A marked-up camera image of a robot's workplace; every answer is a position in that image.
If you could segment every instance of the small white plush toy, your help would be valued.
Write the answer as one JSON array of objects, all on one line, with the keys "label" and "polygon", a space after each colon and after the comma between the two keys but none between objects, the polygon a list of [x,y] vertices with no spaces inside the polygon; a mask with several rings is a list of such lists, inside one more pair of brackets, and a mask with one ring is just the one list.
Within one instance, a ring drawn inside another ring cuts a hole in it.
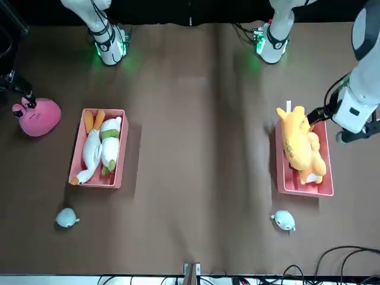
[{"label": "small white plush toy", "polygon": [[102,138],[102,175],[113,172],[118,161],[121,117],[109,119],[102,123],[100,136]]}]

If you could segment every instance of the table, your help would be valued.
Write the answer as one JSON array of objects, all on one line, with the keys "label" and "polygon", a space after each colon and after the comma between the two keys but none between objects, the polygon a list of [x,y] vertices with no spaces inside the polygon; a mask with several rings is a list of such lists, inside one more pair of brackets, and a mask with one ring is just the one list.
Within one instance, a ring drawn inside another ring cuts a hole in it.
[{"label": "table", "polygon": [[[0,113],[0,273],[181,274],[184,262],[198,261],[204,274],[278,274],[293,263],[312,274],[333,246],[379,247],[380,136],[342,147],[328,123],[331,198],[280,195],[274,180],[276,107],[323,104],[356,65],[351,26],[295,24],[277,65],[228,24],[135,27],[113,68],[101,64],[85,27],[32,27],[18,70],[36,96],[59,103],[62,120],[32,139],[10,106]],[[67,183],[85,107],[124,109],[131,124],[117,191]],[[81,219],[68,230],[54,225],[64,205]],[[294,215],[296,232],[270,221],[280,209]],[[346,252],[320,273],[337,275]],[[371,275],[377,258],[357,255],[345,273]]]}]

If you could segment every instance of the yellow plush toy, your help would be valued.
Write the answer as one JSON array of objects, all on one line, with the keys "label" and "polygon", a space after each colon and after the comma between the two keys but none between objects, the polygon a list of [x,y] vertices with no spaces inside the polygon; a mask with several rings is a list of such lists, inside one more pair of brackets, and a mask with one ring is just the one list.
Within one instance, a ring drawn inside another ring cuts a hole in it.
[{"label": "yellow plush toy", "polygon": [[301,184],[321,183],[326,164],[319,153],[319,138],[310,131],[305,108],[296,106],[290,113],[277,108],[283,128],[283,146],[290,165],[298,170]]}]

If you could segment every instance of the pink tray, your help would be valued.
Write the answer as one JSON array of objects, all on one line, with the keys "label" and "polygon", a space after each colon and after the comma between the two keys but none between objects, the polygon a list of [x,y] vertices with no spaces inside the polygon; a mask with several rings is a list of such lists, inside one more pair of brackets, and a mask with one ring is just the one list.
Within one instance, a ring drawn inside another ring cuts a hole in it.
[{"label": "pink tray", "polygon": [[331,176],[330,155],[328,151],[326,123],[319,122],[314,126],[313,132],[319,136],[321,148],[319,153],[326,163],[326,175],[321,184],[314,182],[301,185],[298,172],[290,167],[283,150],[282,125],[278,121],[275,126],[275,148],[277,160],[277,188],[279,193],[303,195],[311,197],[333,196],[333,177]]},{"label": "pink tray", "polygon": [[[98,109],[83,109],[81,122],[79,125],[77,142],[75,143],[74,155],[72,158],[70,174],[69,174],[69,182],[86,168],[82,159],[82,149],[84,142],[86,141],[87,134],[86,128],[84,126],[83,114],[85,111],[90,111],[94,116],[96,115]],[[101,187],[101,188],[114,188],[119,189],[121,186],[121,179],[123,176],[123,167],[124,167],[124,157],[125,157],[125,146],[126,146],[126,138],[128,136],[128,120],[126,119],[124,110],[115,110],[115,109],[104,109],[106,113],[105,120],[115,118],[120,116],[122,118],[121,121],[121,133],[120,133],[120,147],[119,147],[119,155],[118,161],[116,162],[116,170],[108,174],[106,176],[101,175],[102,162],[100,162],[99,166],[95,170],[93,177],[79,186],[85,187]]]}]

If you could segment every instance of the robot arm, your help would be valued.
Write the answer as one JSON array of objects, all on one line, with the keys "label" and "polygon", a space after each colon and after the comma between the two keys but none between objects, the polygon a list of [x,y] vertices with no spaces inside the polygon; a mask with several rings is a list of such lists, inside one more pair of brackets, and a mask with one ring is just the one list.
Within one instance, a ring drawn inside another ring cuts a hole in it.
[{"label": "robot arm", "polygon": [[111,0],[61,0],[62,4],[76,13],[88,26],[95,39],[96,48],[103,62],[117,64],[126,55],[128,34],[111,25],[103,10],[108,9]]},{"label": "robot arm", "polygon": [[358,65],[333,91],[330,102],[308,115],[310,125],[332,119],[343,127],[339,139],[348,143],[380,132],[380,0],[368,0],[356,17],[351,42]]},{"label": "robot arm", "polygon": [[289,33],[295,21],[293,8],[314,3],[316,0],[270,0],[274,9],[272,23],[265,23],[256,32],[259,37],[256,53],[269,64],[278,62],[285,52]]}]

